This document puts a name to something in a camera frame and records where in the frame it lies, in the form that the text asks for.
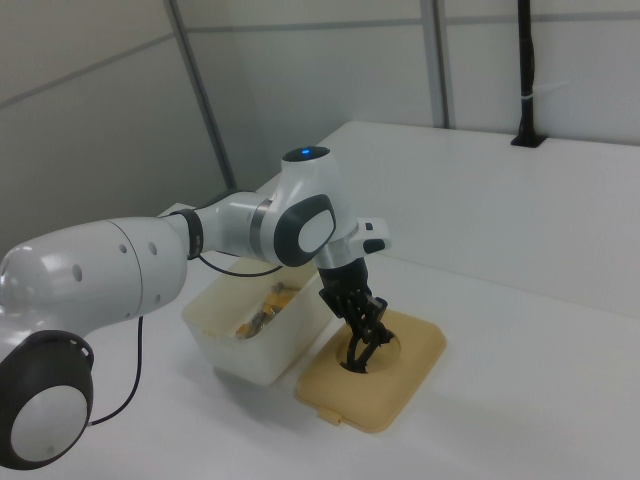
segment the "cable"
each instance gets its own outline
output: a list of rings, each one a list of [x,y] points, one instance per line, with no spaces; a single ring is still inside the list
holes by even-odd
[[[227,270],[223,270],[222,268],[216,267],[215,265],[205,260],[202,257],[202,255],[198,255],[198,258],[202,261],[202,263],[204,263],[208,267],[213,268],[214,270],[220,273],[224,273],[225,275],[231,275],[233,277],[242,277],[242,278],[263,277],[265,275],[269,275],[271,273],[277,272],[282,268],[282,266],[278,266],[266,272],[260,272],[260,273],[234,273],[234,272],[229,272]],[[140,375],[142,373],[142,320],[143,319],[144,317],[138,318],[138,367],[136,369],[136,379],[133,383],[133,388],[131,389],[131,393],[129,394],[129,397],[124,401],[122,405],[120,405],[120,407],[116,411],[98,420],[93,420],[89,422],[87,426],[93,427],[95,425],[100,425],[101,423],[106,422],[107,420],[111,420],[113,417],[115,417],[120,412],[122,412],[125,408],[127,408],[129,403],[131,403],[131,400],[133,400],[133,397],[135,396],[136,391],[138,390],[138,385],[140,384]]]
[[[271,270],[267,270],[266,272],[260,272],[260,273],[235,273],[235,272],[229,272],[227,270],[223,270],[220,267],[216,267],[215,265],[213,265],[213,264],[209,263],[208,261],[206,261],[202,255],[198,255],[198,258],[207,267],[213,268],[216,272],[220,272],[220,273],[224,273],[225,275],[231,275],[232,277],[240,277],[240,278],[264,277],[265,275],[270,275],[270,274],[272,274],[274,272],[277,272],[278,270],[280,270],[282,268],[282,266],[279,266],[279,267],[273,268]]]
[[[113,417],[115,417],[120,412],[122,412],[122,410],[127,408],[127,405],[129,405],[131,400],[133,400],[133,397],[136,394],[136,390],[138,390],[138,384],[140,383],[140,374],[142,373],[142,319],[143,318],[144,317],[138,318],[138,368],[136,370],[136,380],[133,383],[133,388],[131,389],[131,393],[129,394],[129,397],[124,401],[124,403],[120,405],[120,408],[118,408],[115,412],[110,413],[106,417],[102,417],[98,420],[89,422],[88,424],[89,427],[93,427],[94,425],[99,425],[103,422],[106,422],[107,420],[111,420]]]

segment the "black pole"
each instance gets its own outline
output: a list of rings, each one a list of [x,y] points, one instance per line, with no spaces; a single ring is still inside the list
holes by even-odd
[[[531,4],[529,0],[518,0],[518,30],[520,36],[520,97],[522,118],[518,135],[511,145],[518,147],[538,147],[545,138],[538,135],[533,127],[533,77],[536,64],[531,38]]]

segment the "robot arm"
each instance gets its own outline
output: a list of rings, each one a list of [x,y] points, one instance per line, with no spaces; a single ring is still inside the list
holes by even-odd
[[[292,267],[314,260],[323,299],[354,332],[345,366],[364,372],[391,334],[362,257],[388,237],[383,221],[353,215],[329,150],[306,147],[283,157],[269,196],[235,193],[200,210],[95,222],[17,246],[0,264],[0,465],[40,468],[73,446],[93,396],[83,337],[173,301],[187,260],[202,251]],[[356,359],[360,340],[369,346]]]

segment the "tan tray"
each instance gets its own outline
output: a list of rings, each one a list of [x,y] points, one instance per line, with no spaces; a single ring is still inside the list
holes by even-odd
[[[382,319],[395,338],[378,348],[365,374],[340,365],[351,329],[331,337],[298,379],[297,396],[334,425],[380,432],[398,416],[443,352],[447,341],[433,323],[387,310]]]

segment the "white plastic bin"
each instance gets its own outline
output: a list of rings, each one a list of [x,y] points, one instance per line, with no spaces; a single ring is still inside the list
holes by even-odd
[[[262,272],[271,265],[240,259],[237,272]],[[262,309],[271,287],[282,282],[300,292],[258,334],[236,338],[240,325]],[[308,347],[333,314],[318,295],[316,268],[282,268],[264,277],[223,275],[189,303],[182,317],[200,350],[218,368],[259,385],[268,385]]]

